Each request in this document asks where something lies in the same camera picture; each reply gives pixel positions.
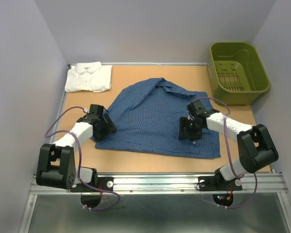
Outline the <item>blue checkered long sleeve shirt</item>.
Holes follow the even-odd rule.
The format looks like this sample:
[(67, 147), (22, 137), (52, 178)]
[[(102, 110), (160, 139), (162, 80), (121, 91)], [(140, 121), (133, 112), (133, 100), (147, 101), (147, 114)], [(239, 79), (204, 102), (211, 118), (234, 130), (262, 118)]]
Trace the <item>blue checkered long sleeve shirt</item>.
[(176, 157), (220, 157), (219, 134), (203, 130), (194, 142), (179, 140), (179, 120), (187, 105), (201, 98), (212, 109), (206, 92), (188, 91), (164, 78), (151, 78), (123, 89), (108, 108), (117, 131), (97, 142), (96, 149), (144, 152)]

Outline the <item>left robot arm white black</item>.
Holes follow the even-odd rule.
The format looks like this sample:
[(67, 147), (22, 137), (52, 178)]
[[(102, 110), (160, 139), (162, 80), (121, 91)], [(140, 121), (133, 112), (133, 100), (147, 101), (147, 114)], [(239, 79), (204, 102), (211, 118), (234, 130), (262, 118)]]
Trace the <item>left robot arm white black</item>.
[(74, 127), (69, 131), (61, 130), (65, 133), (62, 138), (41, 146), (36, 172), (38, 185), (68, 190), (80, 183), (78, 175), (81, 169), (76, 168), (75, 152), (90, 138), (100, 142), (116, 132), (104, 106), (91, 104), (89, 110), (78, 108), (85, 115), (77, 120)]

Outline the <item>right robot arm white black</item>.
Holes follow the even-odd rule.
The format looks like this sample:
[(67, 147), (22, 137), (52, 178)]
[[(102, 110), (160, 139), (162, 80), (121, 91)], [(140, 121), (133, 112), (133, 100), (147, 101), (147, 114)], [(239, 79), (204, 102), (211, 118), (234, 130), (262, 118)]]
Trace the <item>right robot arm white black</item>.
[(266, 126), (252, 126), (233, 120), (220, 111), (207, 110), (201, 99), (187, 105), (188, 117), (180, 118), (179, 139), (191, 141), (202, 138), (203, 129), (218, 132), (225, 137), (229, 163), (217, 171), (213, 183), (225, 189), (231, 180), (258, 170), (279, 159), (277, 149)]

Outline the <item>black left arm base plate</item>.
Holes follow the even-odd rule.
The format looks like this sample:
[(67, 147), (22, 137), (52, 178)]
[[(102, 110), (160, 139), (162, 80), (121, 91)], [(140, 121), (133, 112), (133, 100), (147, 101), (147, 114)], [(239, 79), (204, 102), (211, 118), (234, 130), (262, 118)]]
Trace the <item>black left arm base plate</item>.
[[(98, 176), (96, 181), (90, 182), (90, 183), (88, 183), (88, 185), (93, 186), (97, 189), (113, 191), (113, 185), (107, 186), (107, 183), (111, 183), (111, 182), (114, 183), (113, 177), (100, 177), (100, 176)], [(97, 191), (80, 183), (80, 184), (77, 184), (75, 187), (72, 187), (70, 189), (70, 192), (72, 192), (72, 193), (84, 193), (84, 192), (97, 192)]]

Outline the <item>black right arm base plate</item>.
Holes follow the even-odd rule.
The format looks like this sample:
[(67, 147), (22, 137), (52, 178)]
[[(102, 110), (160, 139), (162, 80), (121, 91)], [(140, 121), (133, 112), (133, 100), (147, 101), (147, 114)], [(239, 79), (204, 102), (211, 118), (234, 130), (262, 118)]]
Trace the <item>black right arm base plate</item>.
[(241, 191), (242, 183), (239, 179), (226, 181), (221, 175), (200, 176), (196, 184), (198, 191)]

